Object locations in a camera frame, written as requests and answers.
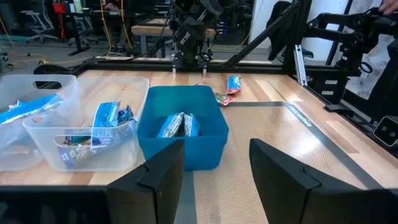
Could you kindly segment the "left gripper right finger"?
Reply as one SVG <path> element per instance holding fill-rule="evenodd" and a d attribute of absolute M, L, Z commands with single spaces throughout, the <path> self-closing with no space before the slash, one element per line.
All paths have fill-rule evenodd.
<path fill-rule="evenodd" d="M 259 140 L 252 175 L 269 224 L 371 224 L 363 191 Z"/>

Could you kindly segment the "blue granola bar wrapper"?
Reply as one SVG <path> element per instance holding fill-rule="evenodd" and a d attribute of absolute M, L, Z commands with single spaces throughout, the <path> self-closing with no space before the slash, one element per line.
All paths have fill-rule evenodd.
<path fill-rule="evenodd" d="M 184 119 L 184 112 L 171 114 L 163 123 L 160 131 L 157 134 L 158 138 L 172 138 L 174 137 Z"/>

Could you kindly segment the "blue speckled granola bar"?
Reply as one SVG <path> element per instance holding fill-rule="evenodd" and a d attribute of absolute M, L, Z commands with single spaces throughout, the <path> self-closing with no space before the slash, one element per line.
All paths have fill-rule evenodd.
<path fill-rule="evenodd" d="M 184 114 L 184 133 L 187 137 L 199 136 L 200 123 L 192 113 Z"/>

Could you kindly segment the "dark blue granola bar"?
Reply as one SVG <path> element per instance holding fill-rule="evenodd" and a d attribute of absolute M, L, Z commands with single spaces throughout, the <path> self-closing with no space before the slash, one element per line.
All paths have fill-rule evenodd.
<path fill-rule="evenodd" d="M 124 109 L 118 112 L 118 125 L 123 125 L 128 122 L 137 122 L 137 119 L 134 117 L 134 113 L 129 105 L 127 105 Z"/>

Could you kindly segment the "purple Quaker Chewy bar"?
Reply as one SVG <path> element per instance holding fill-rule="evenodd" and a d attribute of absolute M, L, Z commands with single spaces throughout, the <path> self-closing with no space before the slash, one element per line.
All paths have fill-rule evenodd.
<path fill-rule="evenodd" d="M 65 134 L 54 138 L 59 156 L 69 169 L 107 150 L 115 140 L 114 134 L 97 129 L 66 130 Z"/>

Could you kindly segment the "blue white granola bar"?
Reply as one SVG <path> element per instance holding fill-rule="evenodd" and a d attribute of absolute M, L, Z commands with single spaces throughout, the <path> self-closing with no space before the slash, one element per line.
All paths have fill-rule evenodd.
<path fill-rule="evenodd" d="M 119 102 L 111 101 L 99 105 L 94 120 L 94 128 L 110 128 L 118 125 Z"/>

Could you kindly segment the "light blue granola bar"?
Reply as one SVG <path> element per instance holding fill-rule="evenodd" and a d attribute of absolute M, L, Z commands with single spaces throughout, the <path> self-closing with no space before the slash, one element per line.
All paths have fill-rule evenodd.
<path fill-rule="evenodd" d="M 7 111 L 0 113 L 0 124 L 25 118 L 37 111 L 47 110 L 63 102 L 63 98 L 58 94 L 43 96 L 32 101 L 18 101 L 15 105 L 11 105 Z"/>

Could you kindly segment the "clear plastic bin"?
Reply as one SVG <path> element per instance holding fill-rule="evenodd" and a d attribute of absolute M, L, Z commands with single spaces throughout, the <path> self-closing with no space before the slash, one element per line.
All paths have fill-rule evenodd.
<path fill-rule="evenodd" d="M 28 116 L 23 122 L 53 170 L 61 172 L 113 172 L 126 170 L 137 161 L 136 129 L 149 90 L 149 80 L 142 77 L 86 77 L 63 89 L 64 102 Z M 94 128 L 93 120 L 100 104 L 118 101 L 119 111 L 129 105 L 137 122 L 110 128 Z M 116 140 L 107 150 L 77 167 L 69 169 L 59 156 L 55 136 L 66 130 L 103 130 Z"/>
<path fill-rule="evenodd" d="M 0 77 L 0 113 L 18 101 L 32 101 L 57 94 L 76 81 L 73 75 L 5 75 Z M 42 160 L 21 118 L 0 124 L 0 172 L 20 171 Z"/>

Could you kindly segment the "wooden workbench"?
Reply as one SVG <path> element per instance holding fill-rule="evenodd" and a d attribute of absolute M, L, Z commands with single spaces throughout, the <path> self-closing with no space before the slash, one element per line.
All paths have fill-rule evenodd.
<path fill-rule="evenodd" d="M 148 37 L 158 37 L 162 36 L 161 39 L 166 37 L 173 37 L 173 32 L 168 27 L 164 29 L 160 26 L 141 26 L 135 25 L 131 27 L 131 32 L 135 36 L 140 37 L 141 44 L 141 57 L 150 57 L 149 53 L 146 53 L 149 48 L 147 46 Z"/>

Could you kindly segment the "black office chair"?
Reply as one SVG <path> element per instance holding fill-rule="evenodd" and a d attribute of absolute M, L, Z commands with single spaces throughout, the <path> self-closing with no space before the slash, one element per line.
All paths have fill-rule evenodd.
<path fill-rule="evenodd" d="M 266 27 L 268 28 L 273 22 L 275 22 L 291 4 L 292 3 L 288 1 L 277 1 L 272 8 L 272 12 L 269 20 L 267 21 Z M 271 46 L 269 49 L 268 60 L 274 60 L 284 49 L 296 23 L 296 19 L 291 17 L 283 22 L 272 34 L 269 35 Z"/>

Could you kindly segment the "person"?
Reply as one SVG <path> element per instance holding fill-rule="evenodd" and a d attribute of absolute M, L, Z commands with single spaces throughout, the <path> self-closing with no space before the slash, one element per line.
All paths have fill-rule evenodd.
<path fill-rule="evenodd" d="M 132 12 L 130 0 L 104 0 L 103 9 L 108 12 Z M 106 26 L 104 27 L 104 31 L 111 44 L 111 53 L 117 55 L 123 54 L 126 51 L 126 42 L 128 38 L 126 32 L 130 25 L 130 19 L 122 19 L 117 16 L 107 16 L 105 21 Z M 120 36 L 118 40 L 113 40 L 111 32 L 116 29 L 120 31 Z"/>

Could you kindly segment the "black desk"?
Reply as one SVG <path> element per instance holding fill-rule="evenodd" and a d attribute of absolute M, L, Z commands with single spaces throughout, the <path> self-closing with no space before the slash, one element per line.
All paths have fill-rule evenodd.
<path fill-rule="evenodd" d="M 92 17 L 98 14 L 92 13 L 90 10 L 83 12 L 68 12 L 66 17 L 70 19 L 73 32 L 73 40 L 76 47 L 68 56 L 74 56 L 90 49 L 90 42 L 99 44 L 99 39 L 93 36 L 94 28 L 91 22 Z"/>

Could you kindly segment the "red object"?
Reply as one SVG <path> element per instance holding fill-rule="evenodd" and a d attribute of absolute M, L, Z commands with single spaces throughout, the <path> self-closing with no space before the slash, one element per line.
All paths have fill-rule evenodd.
<path fill-rule="evenodd" d="M 66 14 L 66 6 L 63 0 L 52 0 L 53 1 L 53 9 L 56 14 Z"/>

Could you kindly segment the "person's hand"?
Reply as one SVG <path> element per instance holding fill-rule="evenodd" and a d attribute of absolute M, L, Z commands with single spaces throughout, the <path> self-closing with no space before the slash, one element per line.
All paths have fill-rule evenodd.
<path fill-rule="evenodd" d="M 398 11 L 398 0 L 383 0 L 379 11 L 384 15 L 392 14 L 394 11 Z"/>

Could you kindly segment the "silver aluminium bracket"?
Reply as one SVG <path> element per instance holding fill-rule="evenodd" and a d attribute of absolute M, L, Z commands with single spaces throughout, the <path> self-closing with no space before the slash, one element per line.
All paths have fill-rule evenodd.
<path fill-rule="evenodd" d="M 307 74 L 301 45 L 294 46 L 294 59 L 297 81 L 302 86 L 307 86 Z"/>

